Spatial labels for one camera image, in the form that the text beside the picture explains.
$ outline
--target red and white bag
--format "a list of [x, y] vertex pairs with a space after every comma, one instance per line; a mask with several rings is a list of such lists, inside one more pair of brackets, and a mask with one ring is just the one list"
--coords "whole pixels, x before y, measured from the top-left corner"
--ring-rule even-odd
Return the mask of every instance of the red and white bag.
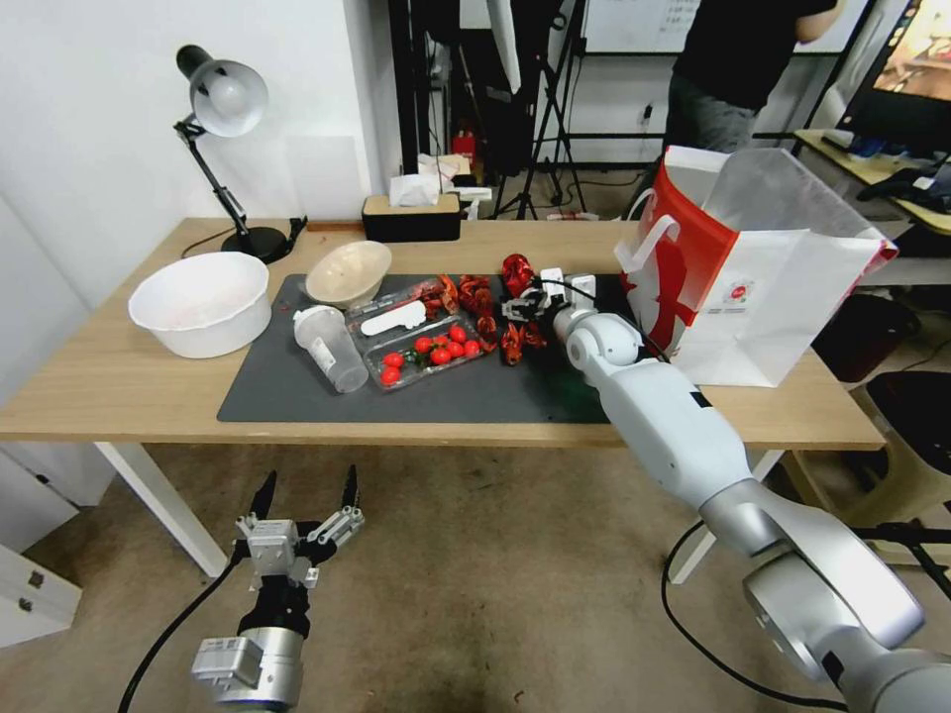
[[898, 253], [779, 149], [669, 147], [639, 200], [638, 230], [614, 251], [627, 300], [698, 384], [778, 386], [858, 279]]

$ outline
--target lamp arm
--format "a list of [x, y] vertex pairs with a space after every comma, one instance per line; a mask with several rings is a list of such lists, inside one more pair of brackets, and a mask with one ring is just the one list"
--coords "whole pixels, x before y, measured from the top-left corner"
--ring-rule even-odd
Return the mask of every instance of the lamp arm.
[[195, 162], [197, 162], [198, 167], [201, 168], [201, 172], [205, 174], [205, 178], [211, 183], [211, 190], [215, 194], [215, 197], [218, 198], [218, 202], [221, 203], [225, 212], [231, 220], [234, 221], [235, 230], [238, 234], [238, 240], [242, 246], [242, 250], [250, 253], [251, 244], [250, 242], [246, 244], [250, 233], [248, 232], [248, 226], [245, 225], [245, 209], [241, 207], [241, 204], [232, 195], [231, 191], [218, 182], [215, 174], [211, 172], [211, 168], [208, 167], [208, 164], [198, 150], [198, 138], [205, 134], [204, 128], [195, 122], [194, 114], [189, 114], [185, 119], [175, 124], [175, 131], [185, 142], [185, 145], [188, 146], [188, 150], [191, 155], [194, 156]]

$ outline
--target light stand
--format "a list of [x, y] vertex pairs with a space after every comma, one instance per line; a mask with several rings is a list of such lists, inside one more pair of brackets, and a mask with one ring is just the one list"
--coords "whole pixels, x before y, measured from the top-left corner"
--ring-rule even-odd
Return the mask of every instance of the light stand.
[[237, 62], [213, 59], [195, 45], [186, 45], [175, 58], [189, 80], [193, 112], [175, 124], [175, 131], [188, 146], [201, 172], [211, 183], [215, 197], [235, 223], [235, 234], [225, 239], [222, 251], [253, 255], [262, 262], [274, 262], [290, 253], [307, 217], [290, 219], [290, 236], [276, 228], [249, 228], [245, 209], [226, 186], [221, 185], [198, 150], [198, 138], [205, 133], [223, 137], [245, 134], [264, 114], [267, 89], [250, 67]]
[[[552, 68], [552, 66], [549, 64], [547, 51], [542, 51], [535, 57], [535, 61], [539, 65], [545, 78], [546, 102], [545, 110], [542, 113], [542, 123], [538, 129], [538, 136], [535, 139], [535, 149], [532, 152], [532, 159], [528, 164], [528, 174], [525, 176], [525, 185], [522, 187], [522, 191], [515, 195], [505, 205], [502, 205], [502, 192], [505, 190], [505, 176], [503, 175], [501, 183], [498, 186], [498, 196], [495, 199], [495, 210], [492, 213], [493, 219], [498, 218], [499, 214], [504, 213], [515, 204], [518, 204], [516, 220], [525, 219], [526, 208], [532, 212], [532, 217], [538, 220], [538, 214], [535, 212], [535, 206], [532, 204], [532, 180], [535, 178], [535, 171], [539, 165], [538, 158], [542, 151], [542, 145], [548, 141], [548, 139], [545, 137], [545, 134], [548, 129], [548, 120], [551, 117], [552, 110], [555, 111], [555, 121], [558, 125], [558, 133], [555, 139], [556, 155], [559, 144], [564, 144], [566, 163], [568, 164], [569, 171], [572, 174], [572, 179], [575, 184], [575, 191], [578, 193], [578, 200], [581, 203], [581, 210], [583, 212], [587, 210], [587, 206], [584, 204], [584, 196], [581, 194], [581, 182], [578, 178], [578, 170], [575, 166], [575, 160], [572, 157], [571, 136], [569, 135], [565, 126], [564, 109], [566, 107], [561, 107], [558, 103], [558, 83], [561, 81], [562, 70], [565, 68], [566, 59], [570, 54], [573, 54], [580, 45], [581, 21], [583, 19], [583, 15], [584, 0], [577, 0], [575, 6], [572, 8], [572, 15], [569, 18], [568, 25], [565, 30], [565, 41], [562, 43], [562, 50], [559, 53], [558, 64], [555, 68]], [[569, 70], [568, 78], [565, 80], [566, 85], [571, 82], [571, 80], [572, 76], [571, 71]], [[560, 193], [561, 185], [558, 184], [558, 178], [555, 176], [554, 171], [555, 165], [552, 164], [552, 176], [556, 182], [556, 189]]]

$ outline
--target plastic cup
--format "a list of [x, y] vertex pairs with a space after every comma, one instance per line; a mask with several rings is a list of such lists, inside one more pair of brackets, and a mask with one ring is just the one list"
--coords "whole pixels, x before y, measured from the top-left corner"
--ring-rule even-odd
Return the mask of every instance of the plastic cup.
[[343, 313], [318, 305], [294, 313], [294, 340], [313, 357], [339, 393], [363, 386], [370, 373], [354, 346]]

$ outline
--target monitor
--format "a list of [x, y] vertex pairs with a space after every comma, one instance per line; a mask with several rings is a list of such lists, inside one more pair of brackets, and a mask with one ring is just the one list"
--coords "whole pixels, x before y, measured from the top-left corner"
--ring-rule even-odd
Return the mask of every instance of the monitor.
[[951, 0], [911, 0], [840, 129], [916, 150], [951, 150]]

